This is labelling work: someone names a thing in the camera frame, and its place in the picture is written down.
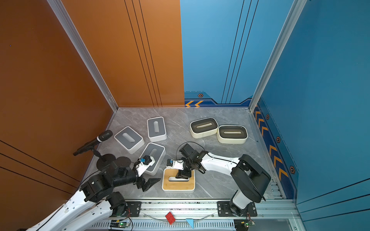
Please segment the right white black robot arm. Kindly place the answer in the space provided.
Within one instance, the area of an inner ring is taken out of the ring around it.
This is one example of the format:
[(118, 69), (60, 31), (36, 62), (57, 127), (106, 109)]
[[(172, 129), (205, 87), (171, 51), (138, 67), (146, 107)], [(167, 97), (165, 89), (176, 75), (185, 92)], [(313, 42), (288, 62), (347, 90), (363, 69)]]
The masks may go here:
[(198, 152), (188, 142), (178, 151), (180, 159), (168, 159), (167, 167), (177, 169), (177, 179), (188, 179), (193, 170), (204, 174), (214, 171), (230, 176), (238, 186), (229, 202), (229, 209), (234, 216), (256, 216), (255, 204), (266, 201), (264, 194), (271, 181), (269, 173), (250, 155), (241, 157), (223, 157), (206, 150)]

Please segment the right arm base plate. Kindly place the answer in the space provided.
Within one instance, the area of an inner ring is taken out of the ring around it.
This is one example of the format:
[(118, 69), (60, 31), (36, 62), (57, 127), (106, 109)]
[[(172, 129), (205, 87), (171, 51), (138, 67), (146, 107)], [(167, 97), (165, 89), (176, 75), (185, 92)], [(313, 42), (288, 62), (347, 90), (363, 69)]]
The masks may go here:
[(218, 216), (220, 217), (257, 217), (257, 209), (254, 202), (250, 202), (244, 209), (240, 209), (231, 201), (217, 202)]

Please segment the grey lid tissue box front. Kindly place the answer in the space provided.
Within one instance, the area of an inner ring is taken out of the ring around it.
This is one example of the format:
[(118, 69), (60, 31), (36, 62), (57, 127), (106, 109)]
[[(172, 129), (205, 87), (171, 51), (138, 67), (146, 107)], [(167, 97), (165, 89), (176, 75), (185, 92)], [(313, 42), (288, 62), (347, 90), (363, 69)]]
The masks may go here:
[(164, 146), (150, 142), (145, 147), (140, 158), (143, 158), (144, 156), (151, 156), (154, 158), (155, 162), (145, 171), (145, 173), (151, 176), (156, 175), (165, 155), (166, 149)]

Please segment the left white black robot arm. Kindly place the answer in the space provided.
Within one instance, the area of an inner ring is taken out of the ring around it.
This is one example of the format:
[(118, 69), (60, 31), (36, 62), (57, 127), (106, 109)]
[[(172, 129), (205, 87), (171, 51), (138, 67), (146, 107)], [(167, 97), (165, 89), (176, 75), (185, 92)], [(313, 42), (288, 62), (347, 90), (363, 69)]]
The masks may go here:
[(31, 231), (84, 231), (91, 225), (112, 215), (126, 212), (127, 203), (114, 189), (133, 184), (146, 192), (159, 178), (145, 180), (144, 172), (155, 164), (154, 157), (144, 156), (135, 163), (119, 157), (98, 174), (91, 176), (73, 196)]

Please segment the bamboo lid white tissue box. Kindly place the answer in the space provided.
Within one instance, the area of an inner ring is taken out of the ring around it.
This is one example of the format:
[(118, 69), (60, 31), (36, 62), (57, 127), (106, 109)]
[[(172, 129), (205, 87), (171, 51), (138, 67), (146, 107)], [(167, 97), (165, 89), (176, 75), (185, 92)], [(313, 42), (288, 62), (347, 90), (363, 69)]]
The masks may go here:
[(177, 179), (177, 169), (166, 168), (163, 172), (162, 190), (165, 192), (194, 192), (196, 187), (195, 171), (191, 171), (188, 179)]

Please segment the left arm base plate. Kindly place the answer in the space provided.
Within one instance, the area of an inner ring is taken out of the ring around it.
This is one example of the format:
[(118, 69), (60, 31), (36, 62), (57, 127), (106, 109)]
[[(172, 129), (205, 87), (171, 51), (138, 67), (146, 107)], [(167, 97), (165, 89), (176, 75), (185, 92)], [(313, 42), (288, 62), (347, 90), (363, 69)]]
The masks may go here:
[(127, 217), (137, 218), (137, 217), (139, 217), (140, 212), (141, 212), (142, 202), (140, 202), (140, 201), (129, 201), (129, 202), (126, 202), (124, 207), (123, 206), (121, 206), (121, 207), (124, 208), (124, 210), (122, 210), (120, 212), (117, 212), (115, 214), (116, 217), (119, 217), (119, 218), (127, 218)]

